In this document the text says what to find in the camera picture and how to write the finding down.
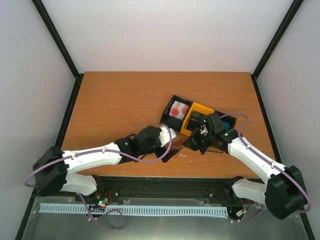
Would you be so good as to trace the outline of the black credit card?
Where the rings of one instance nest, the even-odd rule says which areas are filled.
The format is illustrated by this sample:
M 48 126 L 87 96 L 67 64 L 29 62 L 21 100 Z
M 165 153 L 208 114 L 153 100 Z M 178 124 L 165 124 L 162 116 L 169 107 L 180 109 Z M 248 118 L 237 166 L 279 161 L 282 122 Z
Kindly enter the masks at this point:
M 204 114 L 198 111 L 193 111 L 189 120 L 189 123 L 192 125 L 198 125 L 202 120 Z

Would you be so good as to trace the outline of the brown leather card holder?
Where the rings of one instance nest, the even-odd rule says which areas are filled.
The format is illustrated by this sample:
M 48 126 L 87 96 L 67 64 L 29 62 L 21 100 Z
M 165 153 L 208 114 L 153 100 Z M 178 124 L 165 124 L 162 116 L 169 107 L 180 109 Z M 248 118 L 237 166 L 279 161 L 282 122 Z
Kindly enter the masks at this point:
M 181 133 L 177 133 L 176 137 L 172 140 L 171 143 L 171 150 L 180 150 L 181 148 L 184 147 L 184 142 L 188 140 L 188 136 L 181 134 Z

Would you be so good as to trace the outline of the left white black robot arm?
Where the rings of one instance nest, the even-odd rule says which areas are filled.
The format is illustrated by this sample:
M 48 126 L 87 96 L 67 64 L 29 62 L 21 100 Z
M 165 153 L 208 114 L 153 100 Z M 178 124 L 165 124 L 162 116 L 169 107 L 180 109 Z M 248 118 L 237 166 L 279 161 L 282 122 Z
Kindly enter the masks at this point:
M 83 150 L 49 148 L 33 165 L 32 177 L 38 195 L 51 196 L 59 192 L 78 193 L 92 201 L 103 198 L 104 188 L 98 177 L 80 172 L 100 166 L 115 166 L 130 162 L 146 162 L 146 156 L 154 154 L 157 161 L 168 161 L 176 150 L 172 149 L 176 132 L 162 124 L 147 126 L 138 134 L 119 138 L 103 146 Z

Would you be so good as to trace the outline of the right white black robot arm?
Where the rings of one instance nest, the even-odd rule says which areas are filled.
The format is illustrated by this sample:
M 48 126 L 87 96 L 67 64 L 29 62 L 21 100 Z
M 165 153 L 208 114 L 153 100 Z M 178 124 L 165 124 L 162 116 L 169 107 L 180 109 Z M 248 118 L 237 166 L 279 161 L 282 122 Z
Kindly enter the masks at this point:
M 312 203 L 307 194 L 301 171 L 294 165 L 287 167 L 254 147 L 241 134 L 241 127 L 226 128 L 223 115 L 200 112 L 191 114 L 187 128 L 192 132 L 184 146 L 204 154 L 209 147 L 240 160 L 262 180 L 236 180 L 231 191 L 237 198 L 260 203 L 277 219 L 283 220 L 298 211 L 308 212 Z

